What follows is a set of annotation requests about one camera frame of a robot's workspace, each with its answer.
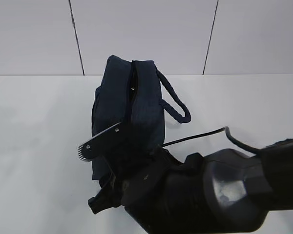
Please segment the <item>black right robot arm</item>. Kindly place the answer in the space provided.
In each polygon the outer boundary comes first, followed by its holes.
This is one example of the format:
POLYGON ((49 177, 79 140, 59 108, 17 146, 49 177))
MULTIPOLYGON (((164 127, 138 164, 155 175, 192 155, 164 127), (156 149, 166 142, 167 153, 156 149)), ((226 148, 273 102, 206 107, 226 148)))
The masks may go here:
POLYGON ((91 210, 123 206, 149 234, 248 233, 268 212, 293 210, 293 139, 252 157, 223 149, 179 162, 157 147, 109 163, 112 174, 89 199, 91 210))

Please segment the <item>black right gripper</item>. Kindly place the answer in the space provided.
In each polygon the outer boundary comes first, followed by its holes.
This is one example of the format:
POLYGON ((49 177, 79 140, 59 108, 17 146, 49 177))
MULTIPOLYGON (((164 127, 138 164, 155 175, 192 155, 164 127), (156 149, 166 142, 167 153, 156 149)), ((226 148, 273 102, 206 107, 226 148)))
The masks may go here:
POLYGON ((99 180, 101 190, 88 200, 94 214, 123 206, 149 234, 174 233, 174 220, 167 211, 167 175, 176 165, 170 152, 157 148, 135 161, 117 164, 117 170, 99 180))

